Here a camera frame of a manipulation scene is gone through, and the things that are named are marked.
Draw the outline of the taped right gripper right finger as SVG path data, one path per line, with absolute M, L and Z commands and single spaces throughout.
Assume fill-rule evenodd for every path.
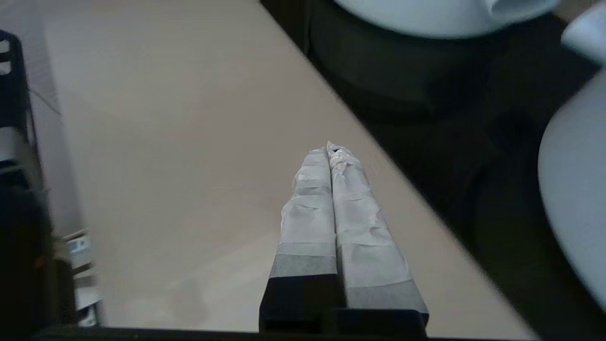
M 411 310 L 423 325 L 429 311 L 366 179 L 346 147 L 327 143 L 336 250 L 350 309 Z

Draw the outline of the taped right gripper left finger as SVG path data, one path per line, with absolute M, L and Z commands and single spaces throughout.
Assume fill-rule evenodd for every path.
M 260 332 L 320 332 L 339 306 L 335 214 L 328 153 L 311 150 L 282 208 L 280 239 L 259 307 Z

